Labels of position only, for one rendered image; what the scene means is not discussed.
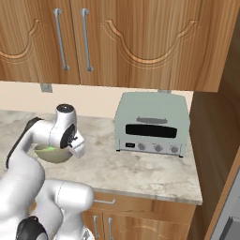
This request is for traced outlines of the pale green toaster oven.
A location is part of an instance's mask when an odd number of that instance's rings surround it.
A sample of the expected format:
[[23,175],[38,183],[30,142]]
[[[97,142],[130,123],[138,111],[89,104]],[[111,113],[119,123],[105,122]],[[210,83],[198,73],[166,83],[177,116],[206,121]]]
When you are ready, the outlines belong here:
[[186,153],[189,124],[183,96],[126,92],[114,117],[115,149],[182,158]]

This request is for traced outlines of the wide wooden base cupboard door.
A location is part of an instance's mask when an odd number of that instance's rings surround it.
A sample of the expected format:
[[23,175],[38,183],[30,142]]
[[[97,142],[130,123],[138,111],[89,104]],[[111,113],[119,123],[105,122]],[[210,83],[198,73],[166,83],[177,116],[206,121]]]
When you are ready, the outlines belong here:
[[192,217],[126,216],[104,213],[105,239],[109,240],[108,219],[112,218],[114,240],[187,240]]

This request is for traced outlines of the green food piece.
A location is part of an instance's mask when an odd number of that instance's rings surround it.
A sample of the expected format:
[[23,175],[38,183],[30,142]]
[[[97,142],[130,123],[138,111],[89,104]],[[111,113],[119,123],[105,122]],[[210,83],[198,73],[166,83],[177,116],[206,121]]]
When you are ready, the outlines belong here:
[[37,146],[36,149],[38,151],[50,152],[50,151],[55,151],[56,147],[40,145],[40,146]]

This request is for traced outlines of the wide wooden wall cupboard door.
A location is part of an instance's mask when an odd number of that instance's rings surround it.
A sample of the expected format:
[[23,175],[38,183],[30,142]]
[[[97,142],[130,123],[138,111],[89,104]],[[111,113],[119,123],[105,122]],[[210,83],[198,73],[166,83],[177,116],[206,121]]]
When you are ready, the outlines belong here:
[[[216,92],[240,0],[70,0],[82,85]],[[86,69],[83,20],[90,63]]]

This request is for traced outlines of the tall wooden fridge surround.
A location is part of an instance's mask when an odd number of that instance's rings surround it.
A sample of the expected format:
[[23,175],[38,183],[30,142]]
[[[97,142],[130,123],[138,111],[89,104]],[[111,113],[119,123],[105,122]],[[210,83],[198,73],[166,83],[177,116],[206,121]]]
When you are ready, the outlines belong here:
[[210,240],[240,168],[240,22],[216,93],[196,92],[190,137],[202,191],[187,240]]

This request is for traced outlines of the narrow wooden base cupboard door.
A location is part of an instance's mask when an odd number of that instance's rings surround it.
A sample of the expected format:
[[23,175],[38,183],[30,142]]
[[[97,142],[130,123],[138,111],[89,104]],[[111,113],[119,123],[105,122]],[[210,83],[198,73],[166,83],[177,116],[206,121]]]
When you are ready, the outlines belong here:
[[82,213],[82,219],[85,224],[85,226],[92,232],[92,234],[95,236],[95,230],[94,230],[94,220],[93,216],[97,215],[100,218],[99,225],[100,225],[100,234],[101,238],[99,240],[105,240],[105,234],[104,234],[104,227],[103,227],[103,219],[102,219],[102,213],[98,211],[85,211]]

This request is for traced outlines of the plain wooden drawer front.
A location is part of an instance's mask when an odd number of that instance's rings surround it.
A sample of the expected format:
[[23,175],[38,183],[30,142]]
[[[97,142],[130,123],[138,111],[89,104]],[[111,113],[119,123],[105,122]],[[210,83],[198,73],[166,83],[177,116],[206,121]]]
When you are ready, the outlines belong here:
[[196,205],[182,202],[153,201],[153,212],[161,216],[174,218],[190,218]]

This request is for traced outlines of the narrow wooden wall cupboard door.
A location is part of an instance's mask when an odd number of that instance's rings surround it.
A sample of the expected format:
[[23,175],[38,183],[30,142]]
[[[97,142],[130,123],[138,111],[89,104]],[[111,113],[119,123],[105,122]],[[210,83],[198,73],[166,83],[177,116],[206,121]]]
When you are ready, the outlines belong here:
[[[62,69],[53,10],[69,70]],[[70,0],[0,0],[0,81],[78,84]]]

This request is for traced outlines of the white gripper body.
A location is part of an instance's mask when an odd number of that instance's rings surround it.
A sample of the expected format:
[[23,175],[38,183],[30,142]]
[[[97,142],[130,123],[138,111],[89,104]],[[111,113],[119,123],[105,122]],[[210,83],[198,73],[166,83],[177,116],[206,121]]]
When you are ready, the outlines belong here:
[[70,144],[68,145],[68,151],[75,157],[81,158],[85,152],[85,139],[79,131],[70,139]]

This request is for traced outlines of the grey fridge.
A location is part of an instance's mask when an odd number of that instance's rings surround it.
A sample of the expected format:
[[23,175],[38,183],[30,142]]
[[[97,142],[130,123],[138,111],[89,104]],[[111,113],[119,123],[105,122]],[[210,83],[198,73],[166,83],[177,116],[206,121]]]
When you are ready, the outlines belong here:
[[240,240],[240,168],[210,240]]

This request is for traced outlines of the olive green bowl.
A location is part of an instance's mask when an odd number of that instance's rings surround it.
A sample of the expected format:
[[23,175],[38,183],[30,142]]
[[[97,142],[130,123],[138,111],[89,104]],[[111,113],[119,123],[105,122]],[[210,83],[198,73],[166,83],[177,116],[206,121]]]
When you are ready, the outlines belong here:
[[66,162],[72,157],[72,154],[67,149],[61,149],[56,147],[55,151],[43,152],[38,151],[36,147],[34,148],[34,151],[39,158],[54,164]]

